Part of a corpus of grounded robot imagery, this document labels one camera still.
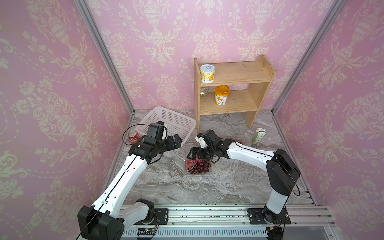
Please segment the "clear plastic container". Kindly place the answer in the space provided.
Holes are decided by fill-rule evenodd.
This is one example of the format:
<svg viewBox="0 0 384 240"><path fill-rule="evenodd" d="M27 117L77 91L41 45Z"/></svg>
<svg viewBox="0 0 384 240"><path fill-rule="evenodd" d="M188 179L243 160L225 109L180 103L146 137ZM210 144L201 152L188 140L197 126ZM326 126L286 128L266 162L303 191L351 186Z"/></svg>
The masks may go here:
<svg viewBox="0 0 384 240"><path fill-rule="evenodd" d="M235 138L235 137L233 137L233 138L231 138L231 140L234 140L234 141L236 141L236 142L238 142L239 144L242 144L242 145L245 145L245 144L246 144L246 141L245 141L245 140L242 140L242 139L240 139L240 138Z"/></svg>
<svg viewBox="0 0 384 240"><path fill-rule="evenodd" d="M211 172L212 161L202 159L186 160L184 167L188 175L207 175Z"/></svg>

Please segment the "dark red grape bunch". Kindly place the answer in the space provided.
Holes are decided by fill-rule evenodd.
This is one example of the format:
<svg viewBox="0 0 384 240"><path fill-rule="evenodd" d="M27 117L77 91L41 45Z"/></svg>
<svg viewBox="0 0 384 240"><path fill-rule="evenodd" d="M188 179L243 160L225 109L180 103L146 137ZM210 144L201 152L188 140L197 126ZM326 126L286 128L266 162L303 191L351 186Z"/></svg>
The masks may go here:
<svg viewBox="0 0 384 240"><path fill-rule="evenodd" d="M188 172L191 175L202 175L207 174L211 169L211 161L210 160L196 160L197 164Z"/></svg>

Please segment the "pink red grape bunch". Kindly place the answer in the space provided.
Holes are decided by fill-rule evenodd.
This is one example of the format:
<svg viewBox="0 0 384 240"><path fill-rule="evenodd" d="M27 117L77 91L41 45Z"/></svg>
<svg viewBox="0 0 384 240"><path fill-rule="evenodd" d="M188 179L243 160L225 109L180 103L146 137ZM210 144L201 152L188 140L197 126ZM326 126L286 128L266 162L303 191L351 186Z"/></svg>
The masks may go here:
<svg viewBox="0 0 384 240"><path fill-rule="evenodd" d="M187 160L185 161L185 169L187 171L191 170L195 165L197 164L197 161L194 160Z"/></svg>

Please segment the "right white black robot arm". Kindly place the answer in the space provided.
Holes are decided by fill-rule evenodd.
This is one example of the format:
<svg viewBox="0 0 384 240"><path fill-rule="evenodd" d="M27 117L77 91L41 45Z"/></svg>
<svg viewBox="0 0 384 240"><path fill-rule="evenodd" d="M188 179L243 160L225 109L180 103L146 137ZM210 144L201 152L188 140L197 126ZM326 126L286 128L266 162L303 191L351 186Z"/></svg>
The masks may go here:
<svg viewBox="0 0 384 240"><path fill-rule="evenodd" d="M301 172L285 150L274 152L247 147L233 139L222 139L213 130L199 133L198 147L190 149L189 160L209 160L221 158L238 160L257 167L268 174L272 187L270 197L261 210L261 217L268 224L287 224L285 205L289 196L297 188Z"/></svg>

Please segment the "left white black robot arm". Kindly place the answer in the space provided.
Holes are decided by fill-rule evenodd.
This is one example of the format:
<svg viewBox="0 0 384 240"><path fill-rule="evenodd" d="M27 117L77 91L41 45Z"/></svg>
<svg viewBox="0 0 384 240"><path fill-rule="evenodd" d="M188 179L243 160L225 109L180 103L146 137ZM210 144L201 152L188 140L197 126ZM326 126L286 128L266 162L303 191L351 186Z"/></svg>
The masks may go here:
<svg viewBox="0 0 384 240"><path fill-rule="evenodd" d="M154 203L139 199L122 209L123 203L140 174L157 155L179 149L178 135L153 142L137 142L110 185L91 206L82 206L78 212L79 236L86 240L119 240L124 230L136 223L156 224Z"/></svg>

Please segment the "white plastic basket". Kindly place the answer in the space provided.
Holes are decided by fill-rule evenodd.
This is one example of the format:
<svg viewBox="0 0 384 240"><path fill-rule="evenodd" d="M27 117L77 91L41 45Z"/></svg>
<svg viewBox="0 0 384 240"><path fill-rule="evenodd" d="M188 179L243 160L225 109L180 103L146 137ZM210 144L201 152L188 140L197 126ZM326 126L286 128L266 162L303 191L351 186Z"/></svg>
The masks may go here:
<svg viewBox="0 0 384 240"><path fill-rule="evenodd" d="M182 139L181 146L186 143L197 124L193 118L163 107L155 107L136 126L136 132L143 136L147 133L149 124L159 121L164 122L168 135L179 135Z"/></svg>

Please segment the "red soda can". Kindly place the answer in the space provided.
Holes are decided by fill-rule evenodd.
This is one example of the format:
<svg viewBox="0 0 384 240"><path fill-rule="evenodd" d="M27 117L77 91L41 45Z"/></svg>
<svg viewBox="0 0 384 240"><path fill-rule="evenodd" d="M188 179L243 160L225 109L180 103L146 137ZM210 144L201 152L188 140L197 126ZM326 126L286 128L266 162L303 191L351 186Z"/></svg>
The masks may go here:
<svg viewBox="0 0 384 240"><path fill-rule="evenodd" d="M127 138L127 144L128 145L134 145L136 142L139 140L139 134L138 132L131 130L128 133L128 138Z"/></svg>

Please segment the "green white milk carton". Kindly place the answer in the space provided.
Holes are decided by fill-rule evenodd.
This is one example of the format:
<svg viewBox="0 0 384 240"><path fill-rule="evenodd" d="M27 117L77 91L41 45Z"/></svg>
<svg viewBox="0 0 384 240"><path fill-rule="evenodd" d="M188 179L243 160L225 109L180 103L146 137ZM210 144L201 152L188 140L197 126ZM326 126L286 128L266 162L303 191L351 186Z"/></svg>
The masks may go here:
<svg viewBox="0 0 384 240"><path fill-rule="evenodd" d="M252 140L253 145L260 144L265 135L266 135L266 129L257 128L255 136Z"/></svg>

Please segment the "orange lid white cup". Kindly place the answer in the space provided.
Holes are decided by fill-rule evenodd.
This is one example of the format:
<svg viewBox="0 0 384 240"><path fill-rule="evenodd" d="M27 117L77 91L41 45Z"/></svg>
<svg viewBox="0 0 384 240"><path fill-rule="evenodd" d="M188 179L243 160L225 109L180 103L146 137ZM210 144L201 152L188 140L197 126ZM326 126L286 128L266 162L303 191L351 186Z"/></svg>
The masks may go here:
<svg viewBox="0 0 384 240"><path fill-rule="evenodd" d="M219 106L224 106L226 104L227 98L231 94L230 88L227 85L217 86L214 92L216 104Z"/></svg>

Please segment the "small glass jar on shelf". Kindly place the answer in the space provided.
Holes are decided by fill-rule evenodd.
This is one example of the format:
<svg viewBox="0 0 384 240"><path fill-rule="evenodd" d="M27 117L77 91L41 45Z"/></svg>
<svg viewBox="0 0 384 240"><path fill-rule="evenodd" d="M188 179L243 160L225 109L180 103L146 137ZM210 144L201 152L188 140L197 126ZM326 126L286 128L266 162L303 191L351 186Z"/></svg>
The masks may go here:
<svg viewBox="0 0 384 240"><path fill-rule="evenodd" d="M205 96L208 92L209 92L208 87L201 87L201 89L200 89L201 96Z"/></svg>

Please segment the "wooden two-tier shelf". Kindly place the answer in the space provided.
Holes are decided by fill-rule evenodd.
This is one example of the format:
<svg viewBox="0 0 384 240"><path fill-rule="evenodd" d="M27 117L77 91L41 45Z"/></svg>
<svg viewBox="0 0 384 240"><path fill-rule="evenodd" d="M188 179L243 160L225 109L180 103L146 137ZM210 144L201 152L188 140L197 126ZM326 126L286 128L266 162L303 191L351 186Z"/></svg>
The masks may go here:
<svg viewBox="0 0 384 240"><path fill-rule="evenodd" d="M262 107L268 91L274 81L277 69L264 55L258 56L256 61L213 63L216 68L214 82L205 84L201 81L201 63L194 59L194 103L196 128L199 132L201 116L241 113L249 129ZM245 90L231 91L229 100L224 106L214 101L213 92L201 95L203 87L217 87L227 85L247 84Z"/></svg>

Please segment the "yellow white can on shelf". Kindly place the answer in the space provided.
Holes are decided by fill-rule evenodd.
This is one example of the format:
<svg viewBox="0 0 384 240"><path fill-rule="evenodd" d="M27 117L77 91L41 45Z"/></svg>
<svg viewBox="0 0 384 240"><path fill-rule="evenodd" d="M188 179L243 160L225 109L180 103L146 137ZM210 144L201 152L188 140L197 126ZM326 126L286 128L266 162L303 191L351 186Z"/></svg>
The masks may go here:
<svg viewBox="0 0 384 240"><path fill-rule="evenodd" d="M213 65L202 65L200 67L201 71L201 82L203 84L211 84L214 81L215 78L215 66Z"/></svg>

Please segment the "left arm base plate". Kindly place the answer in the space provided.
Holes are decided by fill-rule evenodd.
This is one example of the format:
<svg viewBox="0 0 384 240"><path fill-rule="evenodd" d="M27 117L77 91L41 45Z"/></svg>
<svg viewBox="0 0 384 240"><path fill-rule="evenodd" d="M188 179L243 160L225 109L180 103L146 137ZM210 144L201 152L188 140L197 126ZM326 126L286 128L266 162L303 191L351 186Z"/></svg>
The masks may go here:
<svg viewBox="0 0 384 240"><path fill-rule="evenodd" d="M149 210L149 215L143 221L138 221L136 225L167 225L168 224L169 209Z"/></svg>

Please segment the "aluminium rail frame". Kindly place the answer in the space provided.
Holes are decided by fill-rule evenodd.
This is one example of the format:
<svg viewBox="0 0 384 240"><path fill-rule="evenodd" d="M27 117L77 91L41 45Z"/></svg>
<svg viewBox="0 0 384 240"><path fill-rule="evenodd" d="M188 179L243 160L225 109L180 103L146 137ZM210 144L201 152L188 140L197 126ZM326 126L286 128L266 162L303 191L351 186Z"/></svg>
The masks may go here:
<svg viewBox="0 0 384 240"><path fill-rule="evenodd" d="M251 225L250 204L155 205L169 209L167 225L132 225L120 240L187 239L268 239L268 240L339 240L338 231L326 207L285 205L290 225Z"/></svg>

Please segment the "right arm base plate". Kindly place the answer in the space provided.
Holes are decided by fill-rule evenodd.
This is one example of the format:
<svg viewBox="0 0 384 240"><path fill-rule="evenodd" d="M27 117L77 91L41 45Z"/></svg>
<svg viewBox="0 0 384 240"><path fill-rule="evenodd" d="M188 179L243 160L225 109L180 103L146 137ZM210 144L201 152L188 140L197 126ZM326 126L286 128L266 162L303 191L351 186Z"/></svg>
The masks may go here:
<svg viewBox="0 0 384 240"><path fill-rule="evenodd" d="M251 225L290 225L291 219L288 211L283 208L279 214L275 214L267 208L249 208L247 216Z"/></svg>

